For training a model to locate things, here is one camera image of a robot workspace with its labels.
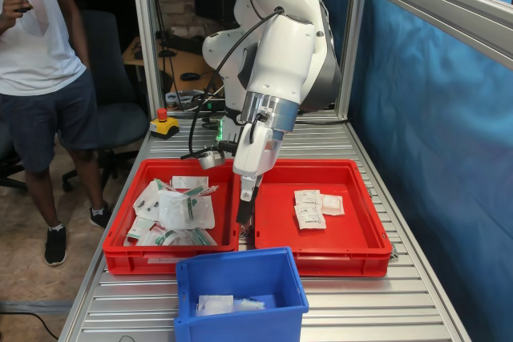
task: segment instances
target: red plastic tray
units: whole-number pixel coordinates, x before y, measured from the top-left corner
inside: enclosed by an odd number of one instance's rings
[[[218,246],[123,246],[135,219],[133,204],[144,188],[158,178],[168,183],[173,175],[208,176],[216,226],[208,233]],[[174,274],[178,261],[199,254],[236,251],[239,247],[236,214],[240,197],[240,177],[232,171],[232,161],[203,170],[196,160],[149,159],[143,161],[118,210],[103,252],[111,274]]]
[[[296,190],[341,195],[345,215],[325,215],[326,229],[299,230]],[[255,246],[290,246],[302,276],[384,276],[392,252],[356,163],[344,159],[278,160],[256,198]]]

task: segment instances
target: hand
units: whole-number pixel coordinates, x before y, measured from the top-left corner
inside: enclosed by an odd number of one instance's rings
[[[3,0],[0,29],[8,30],[14,27],[16,19],[23,16],[21,12],[17,12],[20,8],[32,9],[32,6],[27,0]]]

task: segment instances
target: slotted table surface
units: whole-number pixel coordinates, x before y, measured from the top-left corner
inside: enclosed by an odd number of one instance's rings
[[[298,118],[330,119],[337,119],[333,112]],[[135,165],[144,159],[186,154],[190,126],[190,120],[180,120],[180,133],[167,141],[148,136]],[[195,148],[212,144],[215,136],[215,131],[199,125]],[[280,157],[354,160],[398,253],[384,278],[303,278],[309,313],[303,316],[301,342],[470,340],[350,124],[296,125],[294,132],[285,136]],[[173,319],[178,315],[175,276],[113,276],[107,270],[102,243],[59,341],[174,341]],[[241,250],[251,246],[250,240],[240,239]]]

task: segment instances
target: sterile package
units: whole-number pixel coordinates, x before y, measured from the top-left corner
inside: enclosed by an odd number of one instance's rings
[[[160,246],[194,246],[196,244],[189,234],[182,230],[170,230],[162,235],[162,238],[157,238],[156,242]]]
[[[300,230],[304,228],[326,228],[326,221],[318,206],[294,206]]]
[[[155,180],[147,185],[133,207],[137,216],[153,221],[159,220],[159,185]]]
[[[296,204],[302,203],[305,200],[320,199],[321,190],[300,190],[294,192]]]
[[[166,231],[162,228],[154,226],[150,231],[143,231],[136,246],[161,246],[162,237],[166,235]]]
[[[257,310],[265,310],[265,303],[245,298],[233,301],[234,312],[255,312]]]
[[[128,231],[128,238],[139,239],[143,232],[149,231],[155,222],[149,219],[135,217],[134,224],[131,225],[131,229]]]
[[[190,190],[184,191],[184,195],[186,196],[196,196],[201,194],[204,191],[208,190],[208,185],[202,184],[201,186],[191,188]]]
[[[197,246],[217,246],[217,242],[203,228],[195,228],[194,230],[183,230],[189,235]]]
[[[167,183],[161,181],[160,179],[155,178],[154,180],[157,182],[157,186],[159,186],[159,190],[169,190],[169,191],[179,192],[175,188],[169,186]]]
[[[173,176],[171,179],[174,188],[196,188],[202,184],[208,186],[207,176]]]
[[[168,230],[214,228],[216,218],[212,198],[210,196],[177,196],[172,191],[161,191],[158,220]]]
[[[213,192],[216,192],[218,188],[219,188],[219,186],[208,187],[207,185],[202,184],[201,186],[198,186],[196,188],[192,188],[192,189],[184,192],[184,195],[187,195],[187,196],[205,196],[205,195],[210,195]]]
[[[342,204],[342,197],[337,195],[323,195],[322,213],[327,215],[344,214],[344,205]]]
[[[196,316],[233,312],[233,296],[200,296]]]
[[[322,195],[319,190],[295,191],[296,205],[322,207]]]

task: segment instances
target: brick wall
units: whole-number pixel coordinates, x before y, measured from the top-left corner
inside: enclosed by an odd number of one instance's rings
[[[214,20],[196,15],[194,0],[159,0],[166,30],[173,34],[192,38],[196,35],[208,36],[223,27]]]

